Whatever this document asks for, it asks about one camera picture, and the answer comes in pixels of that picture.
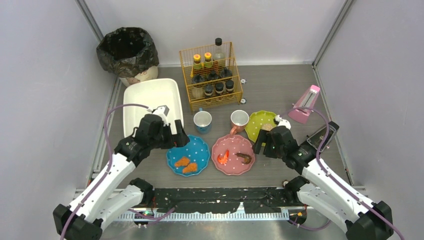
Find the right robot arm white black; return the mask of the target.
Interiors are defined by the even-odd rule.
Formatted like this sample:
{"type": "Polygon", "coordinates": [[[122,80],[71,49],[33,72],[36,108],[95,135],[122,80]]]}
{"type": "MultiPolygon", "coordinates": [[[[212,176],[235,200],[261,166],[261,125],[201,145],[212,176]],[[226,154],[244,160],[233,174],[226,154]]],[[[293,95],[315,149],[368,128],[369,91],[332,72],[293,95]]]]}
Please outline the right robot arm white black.
{"type": "Polygon", "coordinates": [[[338,130],[330,122],[297,144],[291,131],[281,125],[261,129],[253,152],[281,159],[299,176],[284,186],[287,200],[319,211],[336,224],[349,240],[387,240],[394,234],[392,210],[384,201],[375,202],[341,179],[317,156],[338,130]]]}

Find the small dark pepper bottle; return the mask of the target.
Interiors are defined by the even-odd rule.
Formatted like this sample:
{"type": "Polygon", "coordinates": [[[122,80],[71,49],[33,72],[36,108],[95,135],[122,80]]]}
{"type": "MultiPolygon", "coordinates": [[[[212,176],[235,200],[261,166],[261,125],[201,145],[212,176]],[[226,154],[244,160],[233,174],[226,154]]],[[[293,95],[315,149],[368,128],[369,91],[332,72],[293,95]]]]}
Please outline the small dark pepper bottle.
{"type": "Polygon", "coordinates": [[[225,87],[225,85],[222,82],[217,82],[214,85],[215,95],[216,96],[222,96],[223,93],[224,93],[224,87],[225,87]]]}

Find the dark spice bottle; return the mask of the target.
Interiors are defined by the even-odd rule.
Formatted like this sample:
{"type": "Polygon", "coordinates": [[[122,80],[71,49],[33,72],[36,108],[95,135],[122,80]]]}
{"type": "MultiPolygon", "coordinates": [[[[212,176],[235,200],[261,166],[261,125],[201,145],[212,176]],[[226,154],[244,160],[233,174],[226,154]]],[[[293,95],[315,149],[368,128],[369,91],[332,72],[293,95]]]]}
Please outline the dark spice bottle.
{"type": "Polygon", "coordinates": [[[211,98],[212,96],[213,96],[213,94],[214,94],[214,87],[213,87],[213,85],[212,84],[207,84],[205,87],[204,87],[204,97],[206,98],[206,99],[209,99],[209,98],[211,98]]]}

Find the sauce bottle yellow cap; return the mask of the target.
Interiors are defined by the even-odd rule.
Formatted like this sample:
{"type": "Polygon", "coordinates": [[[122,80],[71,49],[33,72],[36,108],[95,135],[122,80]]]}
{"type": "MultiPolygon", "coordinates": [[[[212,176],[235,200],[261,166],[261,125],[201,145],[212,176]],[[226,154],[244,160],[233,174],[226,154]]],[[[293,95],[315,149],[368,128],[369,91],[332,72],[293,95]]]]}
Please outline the sauce bottle yellow cap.
{"type": "Polygon", "coordinates": [[[202,56],[200,54],[194,54],[190,76],[194,77],[195,75],[201,74],[202,71],[203,71],[202,56]]]}
{"type": "Polygon", "coordinates": [[[210,52],[206,52],[204,54],[204,62],[203,62],[203,75],[206,76],[210,74],[210,72],[214,69],[214,63],[212,59],[212,54],[210,52]]]}

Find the brown spice jar black cap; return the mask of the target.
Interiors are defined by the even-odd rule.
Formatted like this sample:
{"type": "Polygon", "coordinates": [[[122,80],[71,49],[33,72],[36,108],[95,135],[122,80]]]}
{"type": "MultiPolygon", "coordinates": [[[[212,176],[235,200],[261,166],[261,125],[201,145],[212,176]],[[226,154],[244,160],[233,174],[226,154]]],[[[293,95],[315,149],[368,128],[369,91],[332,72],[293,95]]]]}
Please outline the brown spice jar black cap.
{"type": "Polygon", "coordinates": [[[206,81],[208,82],[207,86],[215,86],[215,80],[219,80],[220,76],[215,70],[211,70],[209,74],[206,76],[206,81]]]}

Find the pink polka dot plate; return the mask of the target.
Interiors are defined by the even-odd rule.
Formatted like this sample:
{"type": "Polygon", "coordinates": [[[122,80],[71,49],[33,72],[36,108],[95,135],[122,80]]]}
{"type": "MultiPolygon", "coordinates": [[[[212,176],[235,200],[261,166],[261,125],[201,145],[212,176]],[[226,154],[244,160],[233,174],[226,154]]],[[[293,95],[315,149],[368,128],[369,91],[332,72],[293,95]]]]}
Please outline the pink polka dot plate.
{"type": "Polygon", "coordinates": [[[215,167],[229,176],[239,176],[248,172],[255,163],[256,157],[252,149],[251,142],[245,137],[235,134],[227,134],[220,137],[211,148],[211,160],[215,167]],[[229,158],[226,165],[217,162],[218,155],[222,155],[229,150],[229,158]],[[252,156],[250,164],[243,164],[243,159],[237,157],[236,153],[244,153],[252,156]]]}

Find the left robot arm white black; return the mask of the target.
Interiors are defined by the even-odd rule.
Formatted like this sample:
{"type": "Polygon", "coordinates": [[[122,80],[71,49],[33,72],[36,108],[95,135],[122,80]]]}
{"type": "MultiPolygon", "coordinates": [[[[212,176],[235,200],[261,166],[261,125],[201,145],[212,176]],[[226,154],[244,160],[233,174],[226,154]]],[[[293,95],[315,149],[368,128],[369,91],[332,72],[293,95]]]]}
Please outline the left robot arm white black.
{"type": "Polygon", "coordinates": [[[130,208],[149,205],[155,196],[153,186],[141,178],[130,181],[119,194],[116,187],[154,149],[184,147],[190,139],[183,123],[169,123],[163,114],[146,114],[133,133],[118,142],[109,163],[92,183],[68,205],[53,211],[56,231],[62,240],[98,240],[109,224],[130,208]]]}

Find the white shaker bottle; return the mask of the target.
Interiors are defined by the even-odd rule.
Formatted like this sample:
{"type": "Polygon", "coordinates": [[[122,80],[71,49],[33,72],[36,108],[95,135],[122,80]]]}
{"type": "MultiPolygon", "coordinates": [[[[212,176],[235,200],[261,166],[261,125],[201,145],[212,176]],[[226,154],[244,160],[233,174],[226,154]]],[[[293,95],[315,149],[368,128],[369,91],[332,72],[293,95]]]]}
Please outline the white shaker bottle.
{"type": "Polygon", "coordinates": [[[224,67],[219,72],[219,78],[222,79],[222,82],[225,84],[227,81],[233,79],[233,72],[230,69],[228,69],[227,67],[224,67]]]}

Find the small black cap jar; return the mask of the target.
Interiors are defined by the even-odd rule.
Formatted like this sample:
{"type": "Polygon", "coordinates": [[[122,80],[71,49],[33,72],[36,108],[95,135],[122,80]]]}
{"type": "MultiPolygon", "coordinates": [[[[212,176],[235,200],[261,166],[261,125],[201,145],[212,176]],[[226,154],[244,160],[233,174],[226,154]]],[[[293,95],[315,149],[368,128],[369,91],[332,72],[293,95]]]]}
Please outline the small black cap jar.
{"type": "Polygon", "coordinates": [[[225,90],[227,94],[232,94],[234,92],[234,81],[233,80],[227,80],[225,82],[225,90]]]}

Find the blue polka dot plate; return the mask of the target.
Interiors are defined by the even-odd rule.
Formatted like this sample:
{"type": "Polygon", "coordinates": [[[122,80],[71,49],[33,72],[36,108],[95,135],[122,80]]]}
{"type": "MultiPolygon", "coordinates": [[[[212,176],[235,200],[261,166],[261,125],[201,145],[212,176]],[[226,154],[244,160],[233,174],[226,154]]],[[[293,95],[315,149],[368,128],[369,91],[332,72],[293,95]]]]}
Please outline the blue polka dot plate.
{"type": "Polygon", "coordinates": [[[189,143],[183,147],[174,147],[167,151],[167,165],[177,175],[191,177],[200,174],[209,164],[211,158],[208,144],[199,136],[188,135],[189,143]],[[185,166],[176,166],[177,161],[183,157],[190,160],[190,164],[196,164],[195,171],[184,172],[185,166]]]}

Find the tall clear oil bottle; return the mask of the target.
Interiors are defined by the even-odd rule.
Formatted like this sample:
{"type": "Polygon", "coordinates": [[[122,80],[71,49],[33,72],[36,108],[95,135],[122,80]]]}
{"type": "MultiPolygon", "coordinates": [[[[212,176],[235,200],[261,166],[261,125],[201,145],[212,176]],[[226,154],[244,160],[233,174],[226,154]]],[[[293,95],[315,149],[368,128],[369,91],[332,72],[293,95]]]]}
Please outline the tall clear oil bottle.
{"type": "Polygon", "coordinates": [[[212,54],[213,68],[217,75],[226,67],[226,54],[222,47],[223,41],[220,37],[215,39],[215,47],[212,54]]]}

